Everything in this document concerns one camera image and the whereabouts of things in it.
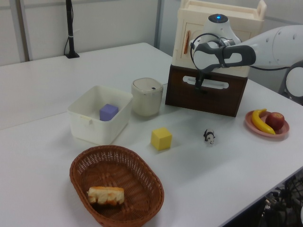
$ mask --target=black stand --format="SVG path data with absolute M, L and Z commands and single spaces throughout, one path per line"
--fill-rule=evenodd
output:
M 68 42 L 70 45 L 70 52 L 65 56 L 67 58 L 79 58 L 79 55 L 75 52 L 74 47 L 74 36 L 72 30 L 72 10 L 71 10 L 71 0 L 66 0 L 66 14 L 67 14 L 67 28 L 68 28 Z

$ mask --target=small figurine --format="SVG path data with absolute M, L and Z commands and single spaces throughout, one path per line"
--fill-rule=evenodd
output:
M 206 142 L 209 142 L 210 144 L 214 143 L 215 136 L 213 129 L 206 129 L 203 136 L 205 137 Z

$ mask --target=white wall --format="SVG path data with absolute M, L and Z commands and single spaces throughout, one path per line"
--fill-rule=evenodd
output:
M 17 9 L 11 2 L 0 1 L 0 66 L 24 61 Z
M 154 45 L 158 0 L 72 0 L 77 53 L 134 43 Z M 23 0 L 30 60 L 63 55 L 65 0 Z
M 302 0 L 264 0 L 267 4 L 266 19 L 262 32 L 286 25 L 303 24 Z M 157 47 L 172 56 L 180 0 L 162 0 Z M 209 0 L 209 2 L 257 8 L 259 0 Z M 278 92 L 285 70 L 264 72 L 251 69 L 249 79 Z

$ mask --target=purple cube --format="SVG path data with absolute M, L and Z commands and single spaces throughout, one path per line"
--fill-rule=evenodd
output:
M 110 121 L 118 113 L 118 111 L 119 111 L 118 107 L 114 105 L 106 104 L 99 111 L 100 120 L 104 122 Z

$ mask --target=apple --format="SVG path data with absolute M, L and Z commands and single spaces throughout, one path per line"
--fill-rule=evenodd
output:
M 277 131 L 281 129 L 284 125 L 285 118 L 281 113 L 272 112 L 270 113 L 265 120 L 265 123 L 272 127 L 273 130 Z

